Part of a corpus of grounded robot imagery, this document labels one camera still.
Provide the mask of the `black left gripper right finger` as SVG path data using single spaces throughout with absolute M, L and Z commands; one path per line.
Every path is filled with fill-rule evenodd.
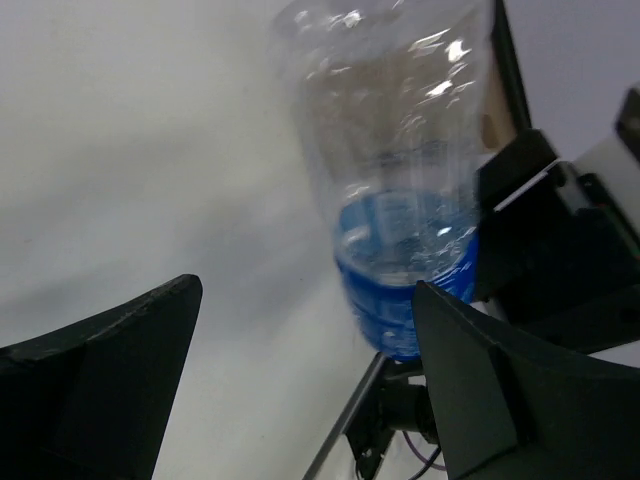
M 546 342 L 437 286 L 412 301 L 452 479 L 635 479 L 639 372 Z

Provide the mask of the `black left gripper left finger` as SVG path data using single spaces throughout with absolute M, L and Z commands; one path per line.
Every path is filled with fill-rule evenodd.
M 2 478 L 151 478 L 202 295 L 181 275 L 2 347 Z

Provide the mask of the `tan cylindrical bin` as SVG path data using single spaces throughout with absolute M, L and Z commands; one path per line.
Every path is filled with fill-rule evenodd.
M 528 99 L 505 2 L 492 2 L 489 77 L 482 116 L 484 151 L 495 153 L 532 127 Z

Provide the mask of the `Pocari Sweat plastic bottle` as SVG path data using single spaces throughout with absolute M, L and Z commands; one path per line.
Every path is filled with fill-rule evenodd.
M 346 299 L 377 351 L 416 359 L 416 285 L 475 286 L 490 1 L 293 1 L 277 68 Z

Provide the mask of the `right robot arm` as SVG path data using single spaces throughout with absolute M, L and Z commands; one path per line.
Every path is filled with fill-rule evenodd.
M 452 479 L 635 479 L 639 371 L 598 353 L 639 338 L 639 228 L 592 173 L 536 155 L 536 130 L 481 174 L 479 298 L 412 302 Z

